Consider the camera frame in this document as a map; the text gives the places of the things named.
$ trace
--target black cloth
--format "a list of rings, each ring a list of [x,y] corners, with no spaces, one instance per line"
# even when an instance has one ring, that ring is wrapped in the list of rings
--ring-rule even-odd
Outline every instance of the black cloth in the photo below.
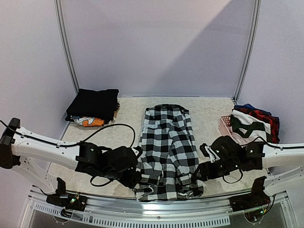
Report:
[[[113,120],[117,109],[118,89],[94,91],[79,89],[77,96],[66,110],[67,116],[96,117]]]

